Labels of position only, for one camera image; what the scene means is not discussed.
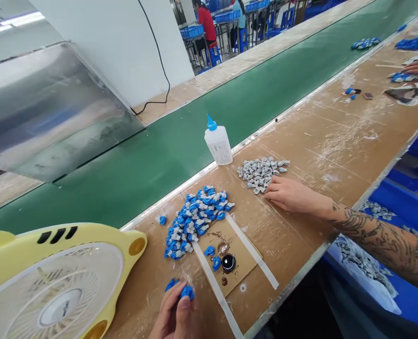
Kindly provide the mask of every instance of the fan grille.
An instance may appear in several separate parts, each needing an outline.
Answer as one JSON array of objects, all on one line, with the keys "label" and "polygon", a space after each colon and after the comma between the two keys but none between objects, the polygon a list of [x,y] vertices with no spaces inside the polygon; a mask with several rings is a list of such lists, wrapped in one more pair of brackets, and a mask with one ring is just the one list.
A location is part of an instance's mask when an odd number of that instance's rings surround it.
[{"label": "fan grille", "polygon": [[[107,243],[79,245],[29,267],[0,286],[0,338],[79,337],[111,297],[122,267],[121,251]],[[42,322],[51,309],[53,320]]]}]

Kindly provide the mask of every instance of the workbench surface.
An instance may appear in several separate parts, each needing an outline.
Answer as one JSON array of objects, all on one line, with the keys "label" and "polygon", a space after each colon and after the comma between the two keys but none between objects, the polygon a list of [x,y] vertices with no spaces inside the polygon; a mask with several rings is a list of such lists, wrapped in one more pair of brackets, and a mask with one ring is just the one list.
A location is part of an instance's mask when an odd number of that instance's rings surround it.
[{"label": "workbench surface", "polygon": [[[383,93],[385,89],[401,86],[390,83],[388,74],[398,71],[402,62],[418,54],[394,49],[394,44],[409,31],[411,27],[393,35],[280,115],[278,122],[270,122],[259,131],[259,136],[239,147],[231,165],[214,167],[207,174],[196,176],[179,188],[177,194],[129,225],[147,233],[149,243],[123,288],[106,338],[147,336],[157,316],[164,286],[177,277],[187,279],[195,288],[200,307],[193,321],[198,324],[201,336],[233,336],[215,295],[208,293],[211,285],[198,256],[192,253],[179,261],[164,259],[167,229],[155,221],[159,215],[172,216],[181,208],[185,195],[195,193],[203,185],[229,193],[230,201],[236,203],[232,217],[279,282],[275,290],[256,266],[242,281],[243,289],[238,285],[226,297],[242,333],[246,337],[256,334],[259,325],[273,314],[337,234],[327,223],[284,212],[261,195],[254,195],[238,177],[237,167],[245,159],[260,156],[291,160],[286,177],[301,180],[348,206],[361,205],[418,135],[418,99],[417,105],[406,106]],[[372,93],[374,99],[358,95],[356,100],[350,100],[341,96],[343,85],[353,81],[353,87]]]}]

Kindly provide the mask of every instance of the red shirt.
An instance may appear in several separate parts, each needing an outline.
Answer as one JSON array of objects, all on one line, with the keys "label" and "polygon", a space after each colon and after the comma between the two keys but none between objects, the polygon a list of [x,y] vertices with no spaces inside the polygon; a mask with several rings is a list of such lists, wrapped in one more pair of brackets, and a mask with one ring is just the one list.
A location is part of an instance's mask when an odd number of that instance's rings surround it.
[{"label": "red shirt", "polygon": [[215,33],[214,21],[212,15],[208,9],[200,7],[198,9],[198,22],[203,25],[204,32],[206,33],[206,39],[208,41],[217,40],[217,34]]}]

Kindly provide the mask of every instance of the green conveyor belt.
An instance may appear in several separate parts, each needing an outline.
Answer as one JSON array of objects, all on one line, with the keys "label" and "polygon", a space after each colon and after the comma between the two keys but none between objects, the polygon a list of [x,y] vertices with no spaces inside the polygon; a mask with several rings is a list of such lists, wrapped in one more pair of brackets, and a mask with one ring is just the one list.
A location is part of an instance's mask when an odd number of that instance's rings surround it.
[{"label": "green conveyor belt", "polygon": [[415,0],[369,4],[0,208],[0,229],[18,234],[82,221],[122,227],[212,162],[203,139],[207,112],[226,126],[233,147],[359,58],[353,42],[384,39],[417,15]]}]

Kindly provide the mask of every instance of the glue bottle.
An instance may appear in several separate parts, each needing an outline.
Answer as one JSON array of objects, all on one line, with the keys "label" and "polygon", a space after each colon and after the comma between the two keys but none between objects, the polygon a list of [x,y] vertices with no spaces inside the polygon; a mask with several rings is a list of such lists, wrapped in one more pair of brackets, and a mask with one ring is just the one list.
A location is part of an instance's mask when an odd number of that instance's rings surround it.
[{"label": "glue bottle", "polygon": [[208,129],[204,132],[204,140],[217,165],[228,165],[233,162],[233,153],[229,146],[228,135],[223,126],[217,126],[208,113]]}]

